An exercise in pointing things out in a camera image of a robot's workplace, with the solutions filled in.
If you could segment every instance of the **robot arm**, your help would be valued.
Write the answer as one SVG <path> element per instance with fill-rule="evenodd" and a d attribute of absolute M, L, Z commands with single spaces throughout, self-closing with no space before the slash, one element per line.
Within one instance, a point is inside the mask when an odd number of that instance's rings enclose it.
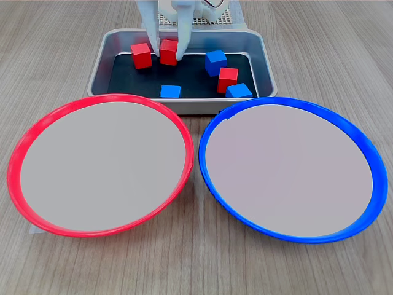
<path fill-rule="evenodd" d="M 202 17 L 203 6 L 202 1 L 205 3 L 207 14 L 212 15 L 211 11 L 215 10 L 223 1 L 219 2 L 218 6 L 212 3 L 212 0 L 137 0 L 136 4 L 142 16 L 143 24 L 146 28 L 149 41 L 152 45 L 153 51 L 156 56 L 160 56 L 160 38 L 159 38 L 159 23 L 158 23 L 158 2 L 163 6 L 171 6 L 176 11 L 177 20 L 177 52 L 176 59 L 179 61 L 189 45 L 191 39 L 191 30 L 194 17 Z"/>

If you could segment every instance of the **red rim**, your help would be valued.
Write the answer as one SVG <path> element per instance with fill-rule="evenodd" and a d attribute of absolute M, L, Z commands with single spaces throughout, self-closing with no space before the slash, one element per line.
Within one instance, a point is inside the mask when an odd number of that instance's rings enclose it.
<path fill-rule="evenodd" d="M 51 124 L 56 122 L 58 119 L 74 112 L 82 108 L 86 108 L 88 106 L 93 106 L 95 104 L 100 103 L 108 103 L 108 102 L 127 102 L 127 103 L 137 103 L 144 106 L 148 106 L 169 118 L 179 129 L 181 135 L 183 136 L 185 143 L 185 164 L 184 169 L 181 174 L 180 180 L 177 183 L 177 186 L 173 190 L 172 194 L 166 201 L 161 204 L 157 209 L 155 209 L 150 214 L 145 217 L 134 221 L 132 223 L 126 224 L 124 226 L 116 227 L 114 229 L 108 230 L 99 230 L 93 232 L 81 232 L 77 230 L 69 230 L 63 227 L 56 226 L 51 224 L 38 216 L 33 209 L 27 204 L 25 197 L 23 196 L 21 185 L 20 185 L 20 173 L 23 164 L 23 160 L 32 145 L 32 143 L 37 139 L 37 137 Z M 18 142 L 12 156 L 10 158 L 8 172 L 7 172 L 7 184 L 9 189 L 10 198 L 13 201 L 14 205 L 17 207 L 17 210 L 31 223 L 35 226 L 40 227 L 41 229 L 51 232 L 57 235 L 64 235 L 67 237 L 103 237 L 106 235 L 117 234 L 119 232 L 123 232 L 125 230 L 136 227 L 155 215 L 159 214 L 162 210 L 165 209 L 183 190 L 186 182 L 188 181 L 192 168 L 193 168 L 193 158 L 194 158 L 194 148 L 192 143 L 192 138 L 190 131 L 185 126 L 184 122 L 180 119 L 180 117 L 167 108 L 166 106 L 157 103 L 148 98 L 144 98 L 137 95 L 127 95 L 127 94 L 110 94 L 110 95 L 97 95 L 89 98 L 83 98 L 81 100 L 73 101 L 72 103 L 68 103 L 54 111 L 50 114 L 43 117 L 40 121 L 33 125 L 26 133 L 23 135 L 21 140 Z"/>

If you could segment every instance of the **red cube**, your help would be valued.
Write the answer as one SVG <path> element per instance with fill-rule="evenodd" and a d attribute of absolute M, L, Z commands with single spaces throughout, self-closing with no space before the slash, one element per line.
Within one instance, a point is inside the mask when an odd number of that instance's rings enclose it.
<path fill-rule="evenodd" d="M 239 69 L 221 68 L 217 92 L 225 94 L 228 86 L 236 85 L 238 83 L 238 74 Z"/>
<path fill-rule="evenodd" d="M 168 66 L 176 66 L 177 41 L 162 40 L 160 45 L 160 63 Z"/>
<path fill-rule="evenodd" d="M 133 56 L 135 68 L 150 68 L 153 65 L 152 54 L 147 43 L 132 45 L 131 53 Z"/>

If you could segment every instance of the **wood grain surface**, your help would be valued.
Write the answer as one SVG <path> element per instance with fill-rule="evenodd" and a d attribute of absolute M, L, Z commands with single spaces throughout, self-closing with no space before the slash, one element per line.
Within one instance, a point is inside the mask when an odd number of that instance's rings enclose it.
<path fill-rule="evenodd" d="M 393 169 L 393 3 L 246 1 L 279 96 L 349 119 Z M 209 193 L 197 157 L 161 214 L 111 237 L 29 234 L 10 201 L 9 157 L 42 116 L 85 97 L 104 33 L 138 28 L 131 1 L 0 2 L 0 294 L 393 294 L 393 202 L 353 238 L 299 245 L 260 234 Z M 195 152 L 211 117 L 184 117 Z"/>

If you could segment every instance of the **tray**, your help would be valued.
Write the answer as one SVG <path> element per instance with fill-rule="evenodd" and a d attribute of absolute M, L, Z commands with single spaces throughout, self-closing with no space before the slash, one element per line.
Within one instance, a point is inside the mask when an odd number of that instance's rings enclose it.
<path fill-rule="evenodd" d="M 161 39 L 176 39 L 176 30 L 160 31 Z M 225 98 L 216 92 L 217 78 L 204 71 L 204 55 L 223 50 L 228 66 L 239 68 L 239 82 L 244 82 L 254 97 L 276 95 L 276 84 L 261 35 L 251 30 L 193 30 L 189 47 L 176 67 L 160 65 L 135 70 L 130 53 L 132 44 L 149 43 L 144 29 L 115 29 L 108 32 L 93 68 L 88 95 L 126 93 L 141 95 L 163 103 L 177 114 L 218 114 L 222 109 L 249 98 Z M 161 85 L 180 85 L 181 98 L 160 99 Z"/>

